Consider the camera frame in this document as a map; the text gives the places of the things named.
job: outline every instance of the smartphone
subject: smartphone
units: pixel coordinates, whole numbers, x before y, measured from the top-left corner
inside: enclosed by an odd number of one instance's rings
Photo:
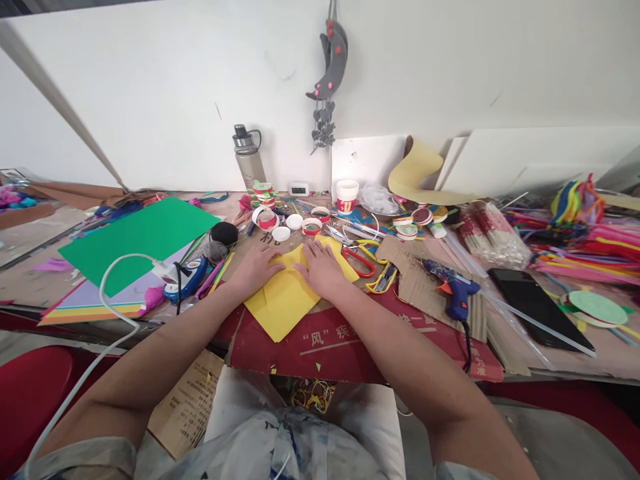
[[[595,351],[593,345],[580,333],[578,328],[569,318],[558,308],[553,300],[546,294],[540,285],[536,283],[530,274],[519,270],[490,269],[489,276],[502,292],[507,303],[512,307],[526,313],[528,316],[544,326],[562,333],[565,337],[574,342]],[[562,350],[579,351],[569,344],[557,339],[550,333],[530,324],[528,321],[520,319],[522,326],[529,332],[540,345],[554,347]]]

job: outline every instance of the red chair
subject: red chair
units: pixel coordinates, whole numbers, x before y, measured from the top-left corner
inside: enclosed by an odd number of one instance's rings
[[[42,430],[94,359],[95,354],[87,350],[52,345],[0,367],[0,479],[24,464]],[[104,358],[75,400],[116,360]]]

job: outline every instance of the metal water bottle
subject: metal water bottle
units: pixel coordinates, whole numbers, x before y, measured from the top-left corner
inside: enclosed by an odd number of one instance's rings
[[[235,159],[242,172],[242,178],[249,192],[253,192],[253,182],[258,180],[260,183],[267,181],[265,171],[262,168],[262,158],[260,158],[260,145],[262,145],[262,132],[260,130],[249,130],[243,124],[234,126],[235,135],[233,142],[235,144]],[[253,142],[252,132],[256,132],[260,136],[260,142],[256,145]]]

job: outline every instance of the shirt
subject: shirt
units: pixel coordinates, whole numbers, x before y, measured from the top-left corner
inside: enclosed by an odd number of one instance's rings
[[[135,471],[126,438],[104,437],[69,445],[35,462],[33,480],[125,480]],[[20,471],[12,480],[24,480]],[[159,480],[386,479],[374,458],[340,427],[297,407],[261,411],[226,435],[192,450]],[[492,475],[445,462],[436,480],[490,480]]]

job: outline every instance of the paper cup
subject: paper cup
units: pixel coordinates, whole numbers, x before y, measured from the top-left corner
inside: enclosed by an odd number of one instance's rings
[[[258,228],[262,231],[270,232],[278,226],[280,218],[270,210],[269,207],[260,205],[253,211],[251,216],[252,222],[254,222]]]
[[[398,238],[400,240],[415,240],[415,238],[418,236],[418,227],[416,227],[414,224],[399,225],[395,229],[398,232]]]
[[[329,220],[331,220],[331,217],[329,216],[329,209],[326,209],[324,207],[316,207],[312,209],[311,214],[313,215],[313,218],[317,218],[318,220],[320,220],[320,222],[322,222],[323,225]]]
[[[417,208],[413,211],[413,222],[416,225],[426,225],[433,220],[433,214],[428,208]]]
[[[264,205],[265,207],[269,207],[271,210],[273,210],[275,208],[275,198],[262,200],[260,204]]]
[[[302,222],[302,232],[305,235],[314,236],[322,230],[322,222],[318,219],[306,219]]]
[[[400,217],[393,219],[393,226],[398,227],[400,225],[410,225],[413,223],[413,217]]]
[[[277,227],[273,229],[273,231],[271,232],[271,236],[276,241],[289,240],[289,237],[291,236],[291,230],[289,230],[287,227]]]
[[[287,220],[285,221],[285,223],[291,230],[299,230],[300,227],[302,227],[303,220],[304,218],[302,218],[302,215],[298,215],[297,213],[294,213],[287,217]]]
[[[355,180],[340,180],[335,184],[338,215],[351,214],[353,211],[353,202],[358,196],[359,189],[360,184]]]

